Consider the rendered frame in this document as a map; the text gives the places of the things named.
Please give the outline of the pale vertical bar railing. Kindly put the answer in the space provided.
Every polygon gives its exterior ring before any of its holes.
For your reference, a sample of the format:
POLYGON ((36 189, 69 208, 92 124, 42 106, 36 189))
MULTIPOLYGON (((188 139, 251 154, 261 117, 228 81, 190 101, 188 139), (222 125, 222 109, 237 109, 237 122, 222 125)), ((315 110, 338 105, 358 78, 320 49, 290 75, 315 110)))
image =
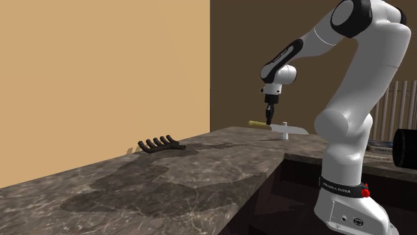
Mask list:
POLYGON ((400 128, 417 130, 417 81, 393 81, 371 115, 371 140, 392 141, 400 128))

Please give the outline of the yellow handled kitchen knife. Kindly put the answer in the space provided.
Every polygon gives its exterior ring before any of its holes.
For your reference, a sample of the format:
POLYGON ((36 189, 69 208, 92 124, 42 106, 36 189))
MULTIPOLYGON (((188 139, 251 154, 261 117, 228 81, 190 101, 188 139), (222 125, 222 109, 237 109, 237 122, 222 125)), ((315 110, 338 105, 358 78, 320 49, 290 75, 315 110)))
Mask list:
POLYGON ((272 132, 297 134, 297 135, 309 135, 309 132, 303 128, 295 126, 285 126, 278 124, 266 124, 264 122, 248 121, 250 126, 260 126, 271 128, 272 132))

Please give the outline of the dark flat book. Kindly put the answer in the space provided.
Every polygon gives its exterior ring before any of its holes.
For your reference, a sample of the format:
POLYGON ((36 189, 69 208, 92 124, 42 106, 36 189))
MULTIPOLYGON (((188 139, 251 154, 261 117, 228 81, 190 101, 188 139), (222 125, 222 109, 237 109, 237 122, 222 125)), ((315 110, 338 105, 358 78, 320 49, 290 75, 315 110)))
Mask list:
POLYGON ((382 140, 369 140, 366 150, 369 152, 391 154, 392 147, 393 147, 393 142, 387 142, 387 141, 382 141, 382 140))

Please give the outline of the black five-pronged rack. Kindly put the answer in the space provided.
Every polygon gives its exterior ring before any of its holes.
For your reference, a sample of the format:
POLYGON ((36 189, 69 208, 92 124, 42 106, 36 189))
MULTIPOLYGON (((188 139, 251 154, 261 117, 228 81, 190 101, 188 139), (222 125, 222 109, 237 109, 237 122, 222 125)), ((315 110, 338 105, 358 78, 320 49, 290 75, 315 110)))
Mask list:
POLYGON ((143 152, 153 154, 164 150, 185 150, 186 146, 174 140, 170 135, 160 136, 159 138, 147 139, 145 142, 139 141, 138 146, 143 152))

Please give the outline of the black cylinder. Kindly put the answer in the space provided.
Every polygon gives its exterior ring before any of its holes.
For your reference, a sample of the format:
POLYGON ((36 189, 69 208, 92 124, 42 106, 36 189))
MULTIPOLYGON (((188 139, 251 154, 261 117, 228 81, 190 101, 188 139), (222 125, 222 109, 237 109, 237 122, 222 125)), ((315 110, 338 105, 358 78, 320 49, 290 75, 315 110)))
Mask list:
POLYGON ((392 157, 395 166, 417 170, 417 130, 396 130, 392 157))

